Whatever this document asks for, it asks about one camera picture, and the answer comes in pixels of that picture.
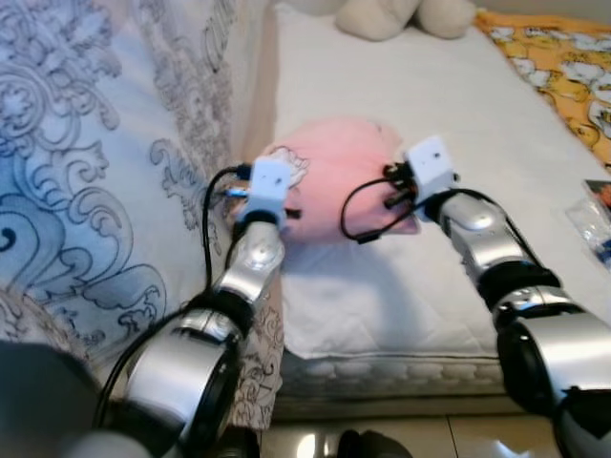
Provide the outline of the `black left robot foot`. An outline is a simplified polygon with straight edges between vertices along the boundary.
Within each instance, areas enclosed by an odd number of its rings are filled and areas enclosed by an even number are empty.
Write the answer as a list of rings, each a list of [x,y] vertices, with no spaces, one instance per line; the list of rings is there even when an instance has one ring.
[[[261,440],[247,427],[229,427],[215,442],[208,458],[261,458]]]

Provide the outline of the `white grey patterned quilt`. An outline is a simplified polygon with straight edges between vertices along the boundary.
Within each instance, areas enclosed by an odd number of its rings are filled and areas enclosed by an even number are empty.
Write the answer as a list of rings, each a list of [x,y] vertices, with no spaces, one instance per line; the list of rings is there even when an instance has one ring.
[[[274,0],[0,0],[0,341],[105,383],[150,324],[216,280],[210,179],[270,134]]]

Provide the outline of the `yellow cartoon print blanket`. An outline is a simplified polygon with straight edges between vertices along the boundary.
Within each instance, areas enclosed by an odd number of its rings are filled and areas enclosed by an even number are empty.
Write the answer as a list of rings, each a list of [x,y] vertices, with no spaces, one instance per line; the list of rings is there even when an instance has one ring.
[[[557,14],[481,10],[484,31],[605,169],[611,167],[611,28]]]

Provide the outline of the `black red package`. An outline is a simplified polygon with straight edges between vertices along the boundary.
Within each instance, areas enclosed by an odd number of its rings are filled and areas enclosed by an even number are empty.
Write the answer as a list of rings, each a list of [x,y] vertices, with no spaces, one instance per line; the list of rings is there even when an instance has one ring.
[[[610,180],[586,179],[584,181],[586,191],[594,201],[597,201],[602,208],[611,208],[611,182]]]

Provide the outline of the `pink plush pillow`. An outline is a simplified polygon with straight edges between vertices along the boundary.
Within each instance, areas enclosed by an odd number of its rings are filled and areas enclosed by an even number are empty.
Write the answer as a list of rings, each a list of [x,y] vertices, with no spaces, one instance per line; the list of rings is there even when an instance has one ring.
[[[286,208],[300,211],[289,219],[283,236],[296,243],[324,244],[348,240],[388,225],[394,235],[419,232],[416,218],[400,219],[405,206],[384,208],[394,189],[376,183],[383,167],[400,156],[403,139],[393,127],[362,117],[314,119],[291,134],[280,135],[262,156],[279,158],[292,167]]]

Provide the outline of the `beige plush toy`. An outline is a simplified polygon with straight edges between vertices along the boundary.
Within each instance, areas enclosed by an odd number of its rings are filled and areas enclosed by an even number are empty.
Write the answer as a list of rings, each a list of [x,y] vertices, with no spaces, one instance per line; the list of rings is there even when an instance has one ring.
[[[280,0],[310,16],[330,16],[339,31],[386,42],[410,25],[436,38],[462,38],[473,24],[472,0]]]

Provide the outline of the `clear plastic bag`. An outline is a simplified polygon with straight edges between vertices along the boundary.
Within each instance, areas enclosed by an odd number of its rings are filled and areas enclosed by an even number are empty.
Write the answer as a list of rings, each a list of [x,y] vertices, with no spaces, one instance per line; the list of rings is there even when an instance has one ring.
[[[592,258],[611,269],[611,228],[605,206],[585,198],[564,210],[564,215],[583,239]]]

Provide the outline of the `white quilted mattress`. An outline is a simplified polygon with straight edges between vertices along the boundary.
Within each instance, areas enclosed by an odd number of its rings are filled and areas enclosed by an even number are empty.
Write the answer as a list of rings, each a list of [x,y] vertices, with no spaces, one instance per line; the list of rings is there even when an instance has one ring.
[[[515,220],[564,291],[611,317],[611,278],[568,210],[605,171],[488,36],[388,42],[278,6],[276,132],[357,116],[412,145],[444,139],[463,187]],[[293,244],[284,263],[280,401],[498,394],[492,317],[436,226],[370,244]]]

